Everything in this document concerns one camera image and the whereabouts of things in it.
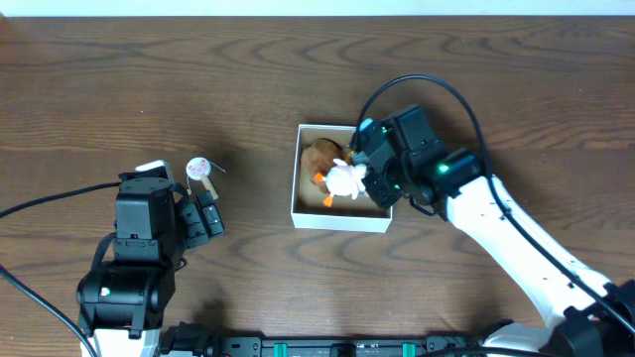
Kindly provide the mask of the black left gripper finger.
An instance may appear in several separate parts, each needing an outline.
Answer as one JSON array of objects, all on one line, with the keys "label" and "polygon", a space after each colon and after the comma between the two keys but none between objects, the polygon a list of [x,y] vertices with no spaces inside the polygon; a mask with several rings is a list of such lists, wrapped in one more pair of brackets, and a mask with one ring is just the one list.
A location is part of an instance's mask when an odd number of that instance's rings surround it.
[{"label": "black left gripper finger", "polygon": [[185,225],[185,248],[193,249],[210,241],[208,225],[201,209],[193,201],[178,203],[178,213]]},{"label": "black left gripper finger", "polygon": [[201,219],[209,230],[208,236],[222,235],[225,227],[212,194],[206,191],[199,193],[195,198],[201,210]]}]

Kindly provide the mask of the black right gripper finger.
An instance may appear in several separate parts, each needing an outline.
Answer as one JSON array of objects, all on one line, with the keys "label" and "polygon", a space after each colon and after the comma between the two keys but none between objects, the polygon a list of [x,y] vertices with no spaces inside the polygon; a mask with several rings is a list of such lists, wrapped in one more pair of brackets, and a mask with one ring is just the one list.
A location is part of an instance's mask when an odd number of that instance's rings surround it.
[{"label": "black right gripper finger", "polygon": [[383,169],[369,167],[362,179],[366,193],[381,209],[391,208],[404,197],[401,190],[401,172],[396,163],[389,163]]},{"label": "black right gripper finger", "polygon": [[355,165],[384,167],[392,158],[392,147],[382,131],[362,132],[360,145],[351,157]]}]

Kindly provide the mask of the pink white duck figure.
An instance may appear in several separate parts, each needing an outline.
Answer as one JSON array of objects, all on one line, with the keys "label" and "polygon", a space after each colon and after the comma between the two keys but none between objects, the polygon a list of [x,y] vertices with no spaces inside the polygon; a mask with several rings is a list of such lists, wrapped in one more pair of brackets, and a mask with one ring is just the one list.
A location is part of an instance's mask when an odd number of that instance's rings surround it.
[{"label": "pink white duck figure", "polygon": [[322,201],[326,207],[331,207],[336,196],[350,196],[356,199],[359,194],[366,192],[366,186],[362,180],[366,177],[367,166],[365,164],[349,165],[345,160],[334,159],[334,166],[326,175],[316,173],[316,183],[324,183],[328,196]]}]

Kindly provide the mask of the brown plush toy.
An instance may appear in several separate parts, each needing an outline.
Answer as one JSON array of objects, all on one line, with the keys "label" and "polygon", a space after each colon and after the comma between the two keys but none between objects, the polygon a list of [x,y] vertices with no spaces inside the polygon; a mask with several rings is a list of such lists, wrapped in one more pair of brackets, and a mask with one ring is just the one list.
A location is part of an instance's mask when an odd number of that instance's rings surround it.
[{"label": "brown plush toy", "polygon": [[317,186],[325,194],[329,194],[324,181],[317,181],[317,174],[326,177],[332,167],[335,166],[334,159],[342,160],[349,164],[349,159],[345,156],[344,149],[327,138],[318,138],[308,147],[304,148],[301,154],[300,163],[302,171],[306,174],[310,182]]}]

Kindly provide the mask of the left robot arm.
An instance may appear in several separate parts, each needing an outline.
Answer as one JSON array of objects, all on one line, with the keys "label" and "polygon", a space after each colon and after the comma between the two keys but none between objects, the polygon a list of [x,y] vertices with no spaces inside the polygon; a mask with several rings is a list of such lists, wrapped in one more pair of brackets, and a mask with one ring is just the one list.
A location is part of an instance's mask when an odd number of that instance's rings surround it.
[{"label": "left robot arm", "polygon": [[197,195],[164,169],[121,175],[113,233],[77,286],[79,327],[99,356],[159,356],[165,309],[188,249],[223,233],[208,178]]}]

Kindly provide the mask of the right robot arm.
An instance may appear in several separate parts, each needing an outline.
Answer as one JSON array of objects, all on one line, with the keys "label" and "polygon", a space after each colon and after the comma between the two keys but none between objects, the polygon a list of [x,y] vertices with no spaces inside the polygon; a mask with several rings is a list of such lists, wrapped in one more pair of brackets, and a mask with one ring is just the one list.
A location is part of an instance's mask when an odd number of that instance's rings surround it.
[{"label": "right robot arm", "polygon": [[613,284],[561,246],[467,149],[449,152],[419,106],[381,121],[363,118],[353,134],[352,161],[382,208],[407,198],[478,243],[521,288],[544,325],[505,322],[455,356],[631,356],[634,284]]}]

